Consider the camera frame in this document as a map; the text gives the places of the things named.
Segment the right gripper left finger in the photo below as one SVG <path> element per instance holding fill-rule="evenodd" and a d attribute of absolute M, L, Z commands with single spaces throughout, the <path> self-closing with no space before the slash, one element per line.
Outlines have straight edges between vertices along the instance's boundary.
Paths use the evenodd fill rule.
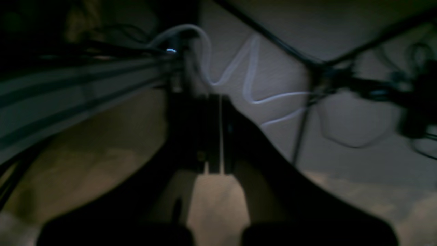
<path fill-rule="evenodd" d="M 218 95 L 172 95 L 169 137 L 112 190 L 48 222 L 38 246 L 195 246 L 186 226 L 193 186 L 220 171 Z"/>

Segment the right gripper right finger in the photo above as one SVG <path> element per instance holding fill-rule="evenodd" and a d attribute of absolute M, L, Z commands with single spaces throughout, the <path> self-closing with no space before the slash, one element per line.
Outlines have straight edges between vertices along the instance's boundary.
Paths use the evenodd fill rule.
<path fill-rule="evenodd" d="M 398 246 L 392 226 L 325 191 L 293 167 L 223 98 L 225 160 L 242 186 L 250 225 L 242 246 Z"/>

